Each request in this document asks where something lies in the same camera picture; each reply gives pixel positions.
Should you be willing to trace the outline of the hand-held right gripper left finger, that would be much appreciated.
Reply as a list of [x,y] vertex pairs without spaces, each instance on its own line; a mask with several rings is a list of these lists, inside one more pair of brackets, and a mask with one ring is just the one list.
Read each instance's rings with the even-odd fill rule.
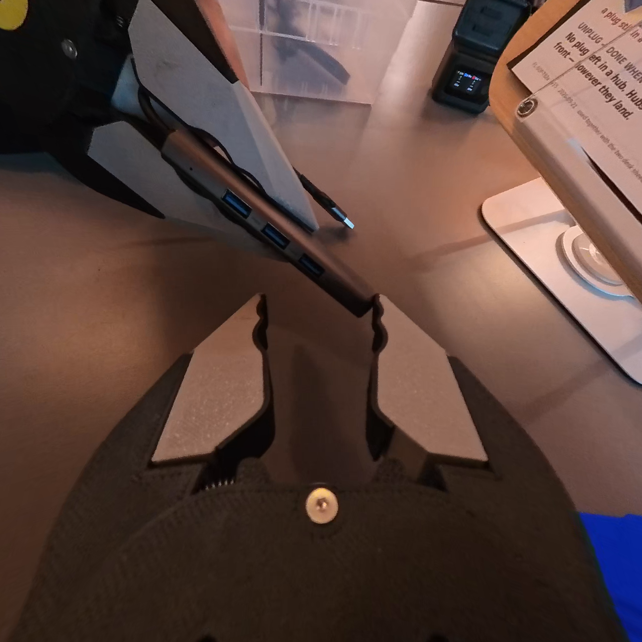
[[261,418],[272,397],[264,293],[251,297],[192,351],[153,464],[205,461]]

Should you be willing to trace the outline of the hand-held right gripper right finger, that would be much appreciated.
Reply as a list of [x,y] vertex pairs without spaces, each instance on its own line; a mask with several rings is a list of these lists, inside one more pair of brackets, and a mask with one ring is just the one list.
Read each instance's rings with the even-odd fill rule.
[[487,464],[449,356],[384,295],[372,312],[366,443],[372,459]]

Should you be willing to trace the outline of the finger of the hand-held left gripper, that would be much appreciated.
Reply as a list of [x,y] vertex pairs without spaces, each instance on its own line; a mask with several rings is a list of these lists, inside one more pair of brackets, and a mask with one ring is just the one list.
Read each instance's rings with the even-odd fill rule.
[[185,185],[153,144],[131,124],[120,121],[95,129],[89,156],[166,219],[238,250],[277,257],[275,250],[229,221],[208,199]]
[[184,35],[160,1],[139,1],[128,27],[142,86],[185,124],[213,135],[232,160],[310,232],[309,198],[252,93],[229,80]]

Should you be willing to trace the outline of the clear plastic bin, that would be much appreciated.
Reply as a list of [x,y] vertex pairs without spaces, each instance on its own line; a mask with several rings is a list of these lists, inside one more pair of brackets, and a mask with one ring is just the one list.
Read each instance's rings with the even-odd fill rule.
[[416,1],[221,1],[249,89],[371,105]]

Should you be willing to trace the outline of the dark grey usb hub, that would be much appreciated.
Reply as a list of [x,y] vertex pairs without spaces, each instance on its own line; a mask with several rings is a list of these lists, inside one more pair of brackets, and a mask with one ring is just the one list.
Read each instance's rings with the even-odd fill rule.
[[185,130],[170,133],[164,160],[231,222],[265,244],[357,317],[370,311],[373,289],[313,235],[272,205],[217,151]]

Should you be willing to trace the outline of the white clipboard stand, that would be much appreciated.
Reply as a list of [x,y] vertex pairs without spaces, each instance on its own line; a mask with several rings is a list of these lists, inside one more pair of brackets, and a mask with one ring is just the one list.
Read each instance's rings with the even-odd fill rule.
[[622,373],[641,384],[641,208],[537,92],[512,119],[540,177],[488,198],[483,221]]

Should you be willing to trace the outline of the blue plastic bin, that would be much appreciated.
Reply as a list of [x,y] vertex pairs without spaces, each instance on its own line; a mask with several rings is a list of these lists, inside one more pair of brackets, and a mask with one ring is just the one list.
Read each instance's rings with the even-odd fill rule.
[[630,641],[641,640],[641,516],[580,513],[616,613]]

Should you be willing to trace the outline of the black power adapter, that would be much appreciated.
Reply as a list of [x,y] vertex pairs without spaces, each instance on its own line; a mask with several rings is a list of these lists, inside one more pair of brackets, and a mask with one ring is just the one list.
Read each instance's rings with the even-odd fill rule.
[[434,102],[482,114],[496,64],[532,9],[531,1],[466,1],[432,81]]

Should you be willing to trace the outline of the laminated instruction sheet on stand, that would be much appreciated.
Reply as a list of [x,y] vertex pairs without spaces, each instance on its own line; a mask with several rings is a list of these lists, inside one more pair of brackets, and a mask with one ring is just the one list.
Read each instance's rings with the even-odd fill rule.
[[518,149],[640,302],[640,222],[585,157],[560,138],[556,122],[547,116],[540,99],[534,108],[534,124],[544,127],[542,141],[523,124],[532,117],[518,115],[520,105],[531,97],[526,84],[512,72],[512,62],[524,57],[588,3],[547,1],[543,4],[502,53],[491,78],[489,99],[494,115]]

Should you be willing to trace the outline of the printed instruction sheet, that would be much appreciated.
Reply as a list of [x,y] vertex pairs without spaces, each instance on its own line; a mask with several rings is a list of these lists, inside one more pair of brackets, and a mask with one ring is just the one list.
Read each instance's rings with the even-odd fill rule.
[[575,150],[641,222],[641,2],[582,1],[509,69],[515,123]]

